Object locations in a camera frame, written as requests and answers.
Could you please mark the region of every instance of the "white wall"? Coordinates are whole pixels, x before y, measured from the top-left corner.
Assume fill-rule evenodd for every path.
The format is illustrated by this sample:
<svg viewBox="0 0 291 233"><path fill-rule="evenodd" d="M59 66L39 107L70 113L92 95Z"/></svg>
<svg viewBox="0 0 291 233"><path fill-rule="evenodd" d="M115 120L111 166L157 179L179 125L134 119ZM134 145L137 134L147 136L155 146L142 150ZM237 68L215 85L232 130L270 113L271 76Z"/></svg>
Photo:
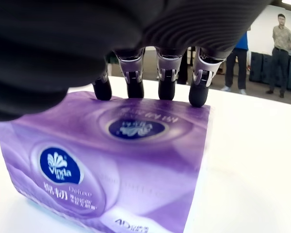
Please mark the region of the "white wall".
<svg viewBox="0 0 291 233"><path fill-rule="evenodd" d="M286 17L286 26L291 30L291 11L277 6L267 6L253 22L251 31L248 31L249 51L272 54L274 48L273 28L278 25L278 14Z"/></svg>

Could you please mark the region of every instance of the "sneaker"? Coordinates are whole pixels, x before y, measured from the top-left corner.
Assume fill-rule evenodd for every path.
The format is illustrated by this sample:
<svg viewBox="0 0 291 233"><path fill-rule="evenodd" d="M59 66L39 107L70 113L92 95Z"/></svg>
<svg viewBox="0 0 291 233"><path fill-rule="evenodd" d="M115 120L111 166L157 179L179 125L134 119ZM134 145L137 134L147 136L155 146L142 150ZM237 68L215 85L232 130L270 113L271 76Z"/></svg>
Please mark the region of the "sneaker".
<svg viewBox="0 0 291 233"><path fill-rule="evenodd" d="M242 95L247 95L247 93L246 93L246 90L245 90L245 89L240 89L240 90L239 90L239 93L240 93L240 94L242 94Z"/></svg>
<svg viewBox="0 0 291 233"><path fill-rule="evenodd" d="M231 88L228 87L228 86L225 86L221 89L221 91L227 91L227 92L230 92L231 91Z"/></svg>

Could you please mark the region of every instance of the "tissue box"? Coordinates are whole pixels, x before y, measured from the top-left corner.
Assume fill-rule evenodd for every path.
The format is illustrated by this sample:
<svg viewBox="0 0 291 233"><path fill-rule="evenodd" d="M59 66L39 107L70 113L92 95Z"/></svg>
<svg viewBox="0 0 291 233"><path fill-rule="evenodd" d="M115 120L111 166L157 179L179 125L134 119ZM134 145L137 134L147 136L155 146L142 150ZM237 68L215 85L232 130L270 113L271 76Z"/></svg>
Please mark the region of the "tissue box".
<svg viewBox="0 0 291 233"><path fill-rule="evenodd" d="M0 123L0 146L18 192L93 232L183 233L209 111L74 92Z"/></svg>

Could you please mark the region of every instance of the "white tabletop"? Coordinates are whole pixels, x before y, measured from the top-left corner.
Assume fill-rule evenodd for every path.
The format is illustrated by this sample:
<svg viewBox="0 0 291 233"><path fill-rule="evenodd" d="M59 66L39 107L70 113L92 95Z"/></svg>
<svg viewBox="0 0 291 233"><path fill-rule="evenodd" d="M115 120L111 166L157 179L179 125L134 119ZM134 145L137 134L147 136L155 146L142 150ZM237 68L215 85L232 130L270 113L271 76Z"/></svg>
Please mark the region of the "white tabletop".
<svg viewBox="0 0 291 233"><path fill-rule="evenodd" d="M113 95L126 98L123 78ZM145 98L158 83L144 81ZM188 101L177 85L174 100ZM92 86L74 88L92 91ZM291 233L291 105L210 90L208 152L194 203L194 233ZM0 151L0 233L85 233L27 201L14 189Z"/></svg>

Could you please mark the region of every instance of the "vinda logo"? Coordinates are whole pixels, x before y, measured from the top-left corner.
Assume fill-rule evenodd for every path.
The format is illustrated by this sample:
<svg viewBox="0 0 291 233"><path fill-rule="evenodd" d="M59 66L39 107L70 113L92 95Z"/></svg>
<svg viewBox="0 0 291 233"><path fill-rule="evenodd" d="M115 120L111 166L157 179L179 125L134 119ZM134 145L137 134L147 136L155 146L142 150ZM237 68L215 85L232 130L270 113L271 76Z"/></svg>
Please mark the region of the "vinda logo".
<svg viewBox="0 0 291 233"><path fill-rule="evenodd" d="M142 139L162 133L165 128L163 124L155 121L120 119L109 126L109 132L123 139Z"/></svg>
<svg viewBox="0 0 291 233"><path fill-rule="evenodd" d="M74 159L62 149L47 148L40 156L42 172L55 183L80 183L81 171Z"/></svg>

